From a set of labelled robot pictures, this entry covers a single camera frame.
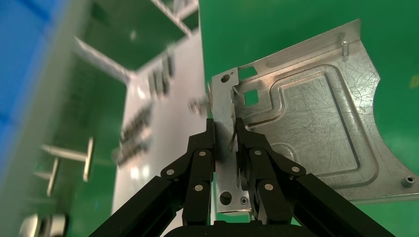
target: square cutout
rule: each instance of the square cutout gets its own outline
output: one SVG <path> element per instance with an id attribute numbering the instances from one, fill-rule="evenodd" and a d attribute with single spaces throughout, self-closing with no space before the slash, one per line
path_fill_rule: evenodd
<path id="1" fill-rule="evenodd" d="M 256 89 L 245 92 L 243 95 L 245 97 L 245 105 L 247 107 L 259 103 L 259 96 L 257 95 Z"/>
<path id="2" fill-rule="evenodd" d="M 257 75 L 257 71 L 253 66 L 239 70 L 239 80 L 244 80 Z"/>

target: metal bracket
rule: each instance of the metal bracket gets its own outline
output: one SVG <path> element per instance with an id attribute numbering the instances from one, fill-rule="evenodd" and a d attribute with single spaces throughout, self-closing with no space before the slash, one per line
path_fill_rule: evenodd
<path id="1" fill-rule="evenodd" d="M 53 156 L 84 162 L 83 181 L 87 182 L 89 178 L 89 172 L 90 172 L 90 163 L 91 163 L 91 156 L 93 152 L 93 143 L 94 143 L 93 137 L 90 137 L 88 145 L 87 145 L 87 153 L 81 153 L 81 152 L 72 151 L 65 148 L 61 148 L 61 147 L 50 146 L 50 145 L 42 145 L 41 149 L 48 152 L 49 154 Z"/>
<path id="2" fill-rule="evenodd" d="M 242 190 L 236 164 L 237 138 L 233 104 L 234 86 L 239 84 L 237 68 L 212 77 L 212 103 L 215 122 L 216 210 L 217 212 L 250 211 L 249 193 Z"/>

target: metal rod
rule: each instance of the metal rod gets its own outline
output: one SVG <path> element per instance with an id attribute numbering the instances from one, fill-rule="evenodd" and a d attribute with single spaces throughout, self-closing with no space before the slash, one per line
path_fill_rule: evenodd
<path id="1" fill-rule="evenodd" d="M 57 175 L 58 169 L 58 158 L 54 160 L 54 167 L 52 168 L 51 177 L 49 178 L 48 188 L 46 189 L 46 195 L 49 197 L 51 196 L 52 188 L 54 187 L 55 183 L 55 176 Z"/>
<path id="2" fill-rule="evenodd" d="M 34 174 L 40 178 L 47 179 L 47 180 L 51 178 L 50 172 L 35 172 Z"/>
<path id="3" fill-rule="evenodd" d="M 342 55 L 343 56 L 349 55 L 349 42 L 348 41 L 342 42 Z"/>
<path id="4" fill-rule="evenodd" d="M 198 1 L 195 0 L 184 7 L 182 10 L 176 13 L 177 17 L 180 19 L 185 19 L 186 17 L 190 16 L 192 13 L 198 10 Z"/>
<path id="5" fill-rule="evenodd" d="M 134 72 L 121 66 L 114 60 L 110 59 L 95 48 L 81 41 L 77 37 L 75 37 L 75 42 L 76 53 L 85 61 L 91 63 L 92 65 L 103 70 L 107 74 L 115 77 L 125 84 L 128 84 L 131 81 Z"/>
<path id="6" fill-rule="evenodd" d="M 160 11 L 162 11 L 163 14 L 166 15 L 175 25 L 177 25 L 179 29 L 188 37 L 192 37 L 191 30 L 182 22 L 180 18 L 176 17 L 164 3 L 159 0 L 151 0 L 151 2 L 154 3 L 154 5 L 156 5 L 156 7 L 160 9 Z"/>
<path id="7" fill-rule="evenodd" d="M 75 151 L 71 151 L 68 149 L 55 147 L 55 146 L 42 145 L 41 149 L 50 153 L 53 156 L 66 158 L 66 159 L 73 159 L 73 160 L 85 162 L 87 158 L 86 153 L 75 152 Z"/>
<path id="8" fill-rule="evenodd" d="M 84 164 L 84 171 L 83 171 L 83 181 L 85 181 L 85 182 L 87 182 L 88 178 L 89 178 L 91 156 L 92 156 L 92 152 L 93 152 L 93 142 L 94 142 L 93 138 L 90 137 L 89 138 L 89 145 L 87 147 L 86 163 Z"/>

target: black arm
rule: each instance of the black arm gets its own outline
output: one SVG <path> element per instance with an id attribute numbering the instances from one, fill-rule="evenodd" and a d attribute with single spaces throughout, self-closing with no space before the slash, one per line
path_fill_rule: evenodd
<path id="1" fill-rule="evenodd" d="M 393 235 L 303 166 L 274 152 L 266 137 L 237 118 L 237 165 L 243 171 L 250 223 L 210 223 L 214 122 L 189 138 L 187 152 L 154 177 L 91 237 L 160 236 L 183 208 L 183 226 L 167 237 L 285 236 L 392 237 Z M 292 217 L 302 227 L 290 225 Z"/>

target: green background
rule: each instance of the green background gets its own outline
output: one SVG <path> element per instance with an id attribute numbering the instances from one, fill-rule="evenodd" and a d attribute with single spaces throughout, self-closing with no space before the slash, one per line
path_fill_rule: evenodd
<path id="1" fill-rule="evenodd" d="M 360 18 L 361 40 L 381 81 L 374 100 L 379 132 L 419 174 L 419 1 L 201 0 L 206 81 Z M 396 236 L 419 236 L 419 202 L 358 206 Z"/>

